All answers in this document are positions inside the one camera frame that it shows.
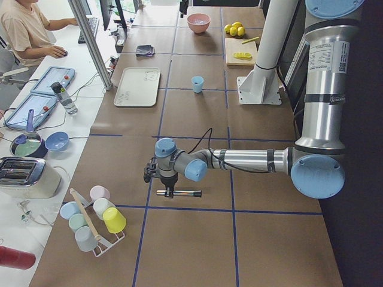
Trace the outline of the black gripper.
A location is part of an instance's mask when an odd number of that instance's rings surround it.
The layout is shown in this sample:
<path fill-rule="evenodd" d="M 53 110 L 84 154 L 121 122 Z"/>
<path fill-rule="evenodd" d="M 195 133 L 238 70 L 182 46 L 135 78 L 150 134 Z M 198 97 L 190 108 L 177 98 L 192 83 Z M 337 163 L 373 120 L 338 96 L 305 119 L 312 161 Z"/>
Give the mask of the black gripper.
<path fill-rule="evenodd" d="M 186 13 L 188 7 L 189 7 L 189 0 L 180 0 L 179 11 L 180 11 L 181 13 Z"/>
<path fill-rule="evenodd" d="M 170 177 L 161 176 L 160 180 L 166 188 L 165 197 L 172 199 L 174 197 L 174 188 L 178 181 L 178 175 L 173 175 Z"/>

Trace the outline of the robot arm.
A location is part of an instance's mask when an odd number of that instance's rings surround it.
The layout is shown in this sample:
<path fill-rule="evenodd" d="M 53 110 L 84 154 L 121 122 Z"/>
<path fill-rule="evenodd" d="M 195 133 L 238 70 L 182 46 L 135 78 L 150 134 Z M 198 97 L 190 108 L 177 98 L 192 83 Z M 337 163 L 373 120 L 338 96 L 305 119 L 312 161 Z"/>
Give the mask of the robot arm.
<path fill-rule="evenodd" d="M 186 152 L 171 138 L 156 142 L 155 156 L 144 169 L 144 181 L 158 178 L 162 195 L 184 196 L 175 184 L 180 175 L 200 181 L 208 169 L 250 173 L 284 172 L 296 189 L 314 199 L 336 195 L 344 186 L 339 138 L 349 48 L 359 30 L 362 1 L 306 1 L 303 44 L 309 46 L 302 134 L 284 150 L 205 148 Z"/>

